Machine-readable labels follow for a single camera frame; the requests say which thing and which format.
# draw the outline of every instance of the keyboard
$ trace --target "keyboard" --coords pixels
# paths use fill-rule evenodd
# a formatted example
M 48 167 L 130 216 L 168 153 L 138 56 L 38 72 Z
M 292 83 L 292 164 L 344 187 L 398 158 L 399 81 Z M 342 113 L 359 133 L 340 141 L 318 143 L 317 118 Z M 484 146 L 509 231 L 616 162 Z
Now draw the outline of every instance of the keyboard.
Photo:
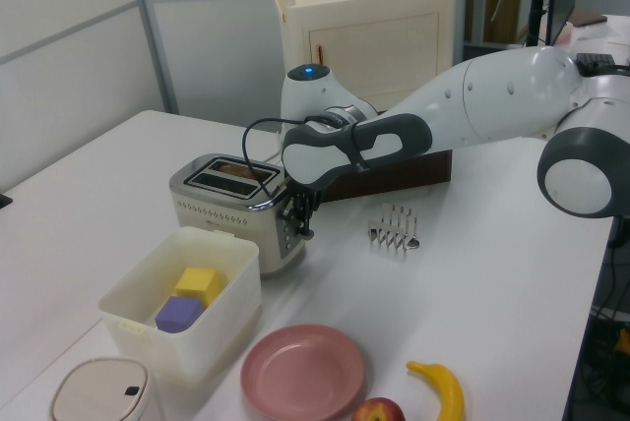
M 584 66 L 603 67 L 606 65 L 615 65 L 614 58 L 610 54 L 596 54 L 591 52 L 582 52 L 576 54 L 576 62 Z

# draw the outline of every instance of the toaster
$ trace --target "toaster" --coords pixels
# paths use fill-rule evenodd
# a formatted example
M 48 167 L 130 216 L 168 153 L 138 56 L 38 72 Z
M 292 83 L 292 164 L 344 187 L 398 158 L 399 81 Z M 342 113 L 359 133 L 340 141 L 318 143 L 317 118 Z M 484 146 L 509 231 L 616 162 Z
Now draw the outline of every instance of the toaster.
M 290 199 L 284 169 L 250 160 L 269 198 L 245 160 L 208 154 L 196 158 L 170 179 L 169 187 L 180 226 L 220 230 L 254 242 L 260 251 L 260 273 L 286 267 L 304 247 L 296 226 L 285 219 Z

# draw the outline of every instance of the toaster vent holes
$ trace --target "toaster vent holes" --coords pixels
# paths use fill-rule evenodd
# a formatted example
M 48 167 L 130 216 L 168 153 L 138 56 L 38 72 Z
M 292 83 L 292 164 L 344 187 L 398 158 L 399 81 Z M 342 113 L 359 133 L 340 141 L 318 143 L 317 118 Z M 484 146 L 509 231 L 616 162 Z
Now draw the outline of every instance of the toaster vent holes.
M 206 208 L 197 206 L 197 205 L 191 205 L 190 203 L 186 203 L 186 202 L 182 202 L 181 200 L 177 201 L 177 205 L 184 208 L 185 210 L 190 210 L 192 212 L 197 212 L 198 214 L 204 214 L 207 217 L 213 217 L 215 219 L 220 219 L 223 221 L 228 221 L 228 222 L 233 222 L 235 224 L 241 224 L 243 226 L 246 226 L 248 221 L 247 219 L 243 218 L 243 217 L 238 217 L 235 215 L 230 215 L 227 213 L 223 213 L 223 212 L 217 212 L 214 210 L 208 210 Z

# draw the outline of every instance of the apple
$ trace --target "apple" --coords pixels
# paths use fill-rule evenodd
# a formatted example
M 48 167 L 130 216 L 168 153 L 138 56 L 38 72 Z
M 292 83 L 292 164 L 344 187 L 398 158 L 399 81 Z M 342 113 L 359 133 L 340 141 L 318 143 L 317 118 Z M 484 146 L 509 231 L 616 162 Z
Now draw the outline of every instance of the apple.
M 352 421 L 405 421 L 405 415 L 389 398 L 369 398 L 356 408 Z

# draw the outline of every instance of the pink plate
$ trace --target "pink plate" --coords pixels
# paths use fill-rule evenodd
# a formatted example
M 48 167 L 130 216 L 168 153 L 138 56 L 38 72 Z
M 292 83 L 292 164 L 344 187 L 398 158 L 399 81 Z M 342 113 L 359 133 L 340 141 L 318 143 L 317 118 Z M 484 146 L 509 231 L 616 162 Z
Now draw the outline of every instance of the pink plate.
M 363 357 L 345 334 L 319 325 L 265 336 L 247 354 L 240 384 L 275 421 L 325 421 L 349 409 L 363 386 Z

